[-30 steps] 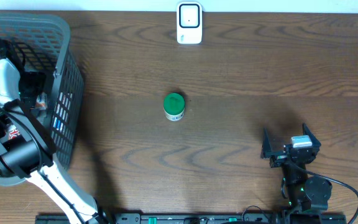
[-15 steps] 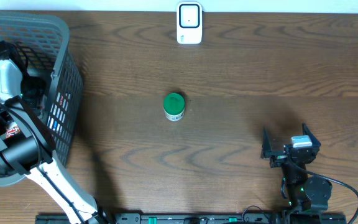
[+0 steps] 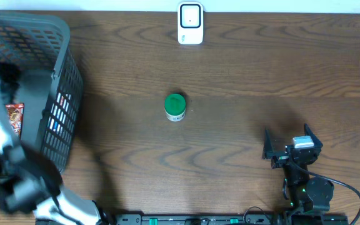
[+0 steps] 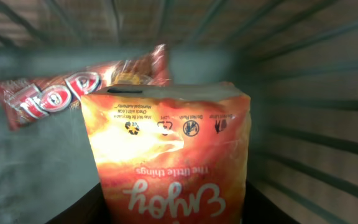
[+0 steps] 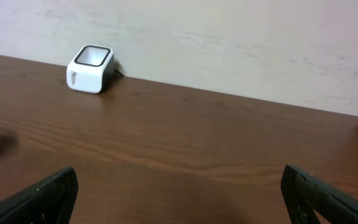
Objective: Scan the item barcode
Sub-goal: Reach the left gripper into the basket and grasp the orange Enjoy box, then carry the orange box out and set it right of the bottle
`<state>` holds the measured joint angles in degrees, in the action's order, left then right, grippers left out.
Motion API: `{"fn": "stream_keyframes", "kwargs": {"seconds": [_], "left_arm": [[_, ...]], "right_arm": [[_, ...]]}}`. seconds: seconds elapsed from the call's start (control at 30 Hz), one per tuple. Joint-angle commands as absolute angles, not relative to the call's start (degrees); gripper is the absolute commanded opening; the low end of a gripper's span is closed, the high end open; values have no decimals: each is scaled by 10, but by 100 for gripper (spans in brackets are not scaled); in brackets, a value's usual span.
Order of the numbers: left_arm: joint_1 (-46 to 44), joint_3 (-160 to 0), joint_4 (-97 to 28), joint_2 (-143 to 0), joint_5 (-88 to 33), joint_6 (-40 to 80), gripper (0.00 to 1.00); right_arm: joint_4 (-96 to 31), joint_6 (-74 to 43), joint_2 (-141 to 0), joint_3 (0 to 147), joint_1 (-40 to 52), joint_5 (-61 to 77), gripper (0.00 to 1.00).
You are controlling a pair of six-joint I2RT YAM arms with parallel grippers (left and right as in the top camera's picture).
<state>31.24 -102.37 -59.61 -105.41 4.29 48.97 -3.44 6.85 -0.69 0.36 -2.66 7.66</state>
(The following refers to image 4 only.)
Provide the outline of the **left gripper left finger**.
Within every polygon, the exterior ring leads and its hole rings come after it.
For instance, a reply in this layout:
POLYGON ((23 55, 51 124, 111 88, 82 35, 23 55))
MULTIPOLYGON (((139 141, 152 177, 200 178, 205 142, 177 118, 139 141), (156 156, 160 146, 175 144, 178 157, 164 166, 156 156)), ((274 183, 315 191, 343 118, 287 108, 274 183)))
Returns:
POLYGON ((101 184, 95 185, 72 206, 46 224, 110 224, 111 217, 101 184))

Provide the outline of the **red Top chocolate bar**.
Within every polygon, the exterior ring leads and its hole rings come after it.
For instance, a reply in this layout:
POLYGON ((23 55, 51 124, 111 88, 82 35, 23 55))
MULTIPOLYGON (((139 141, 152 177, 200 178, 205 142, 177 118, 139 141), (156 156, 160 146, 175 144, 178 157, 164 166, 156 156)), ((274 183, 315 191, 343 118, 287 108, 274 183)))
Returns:
POLYGON ((112 85, 169 85, 166 45, 139 58, 90 65, 48 78, 0 80, 9 129, 81 106, 81 97, 112 85))

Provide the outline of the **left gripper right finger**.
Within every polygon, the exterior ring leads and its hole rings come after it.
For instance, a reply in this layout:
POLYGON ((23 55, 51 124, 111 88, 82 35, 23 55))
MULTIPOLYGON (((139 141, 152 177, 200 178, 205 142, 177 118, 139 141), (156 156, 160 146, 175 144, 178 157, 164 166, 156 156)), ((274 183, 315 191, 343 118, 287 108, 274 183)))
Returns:
POLYGON ((278 208, 248 180, 242 208, 243 224, 299 224, 278 208))

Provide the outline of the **orange tissue pack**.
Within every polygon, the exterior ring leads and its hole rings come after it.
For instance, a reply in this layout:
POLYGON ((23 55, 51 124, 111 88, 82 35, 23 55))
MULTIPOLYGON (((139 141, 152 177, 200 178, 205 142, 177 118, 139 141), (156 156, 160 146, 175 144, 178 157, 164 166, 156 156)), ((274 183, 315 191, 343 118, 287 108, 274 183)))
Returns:
POLYGON ((113 223, 242 221, 250 97, 233 84, 115 85, 81 109, 113 223))

